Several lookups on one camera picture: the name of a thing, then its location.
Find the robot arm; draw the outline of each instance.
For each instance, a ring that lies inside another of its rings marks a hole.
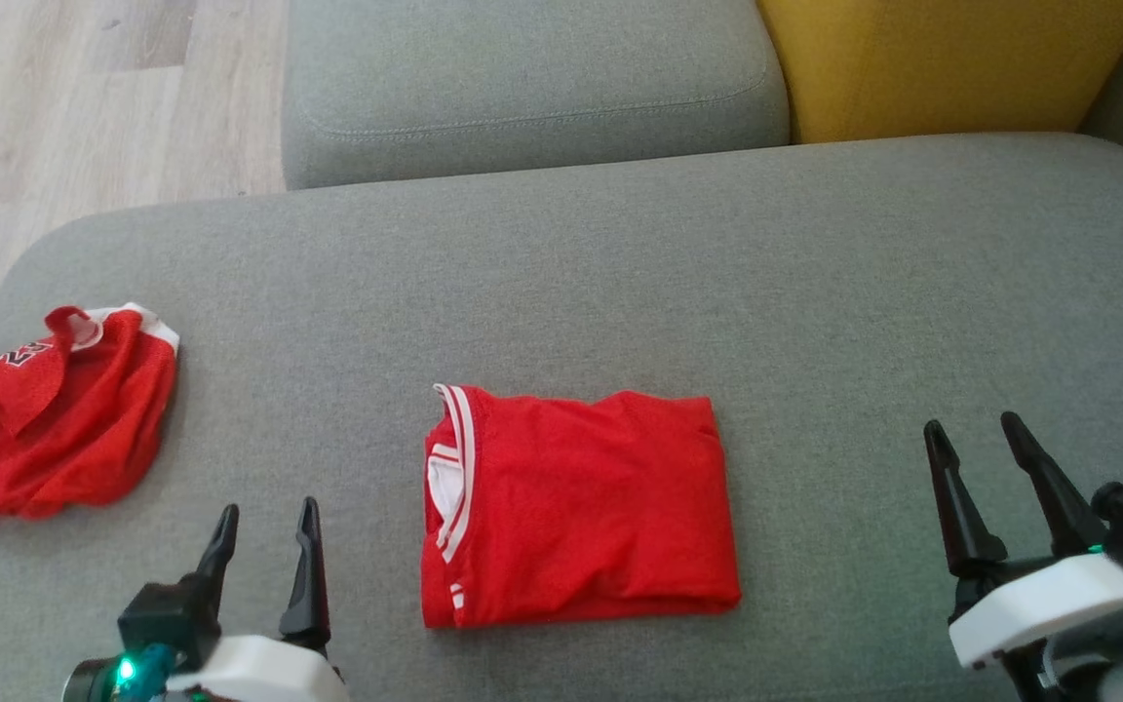
[[[63,702],[348,702],[327,659],[331,637],[320,511],[307,498],[298,525],[302,547],[281,639],[223,636],[219,601],[236,550],[240,512],[225,507],[201,563],[174,585],[147,583],[120,614],[124,654],[82,662]]]
[[[1123,484],[1105,485],[1087,505],[1021,418],[1006,412],[1002,422],[1051,529],[1051,556],[1007,563],[942,426],[924,430],[957,578],[949,618],[957,658],[975,669],[999,663],[1024,702],[1123,702]]]

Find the red jersey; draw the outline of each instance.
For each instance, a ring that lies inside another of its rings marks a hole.
[[[60,307],[0,356],[0,514],[124,498],[150,467],[180,338],[146,308]]]
[[[438,385],[427,436],[423,620],[478,627],[739,603],[707,399],[600,403]]]

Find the wooden floor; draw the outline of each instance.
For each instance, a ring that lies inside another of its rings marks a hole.
[[[0,0],[0,281],[74,218],[284,190],[285,13],[286,0]]]

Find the yellow cushion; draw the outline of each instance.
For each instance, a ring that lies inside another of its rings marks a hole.
[[[1123,49],[1123,0],[760,0],[800,143],[1074,131]]]

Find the printed number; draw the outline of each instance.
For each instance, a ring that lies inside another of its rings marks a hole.
[[[47,350],[49,347],[51,346],[48,344],[34,341],[31,344],[26,344],[16,350],[6,352],[4,355],[0,356],[0,361],[2,361],[6,365],[19,368],[19,366],[25,365],[29,358]]]

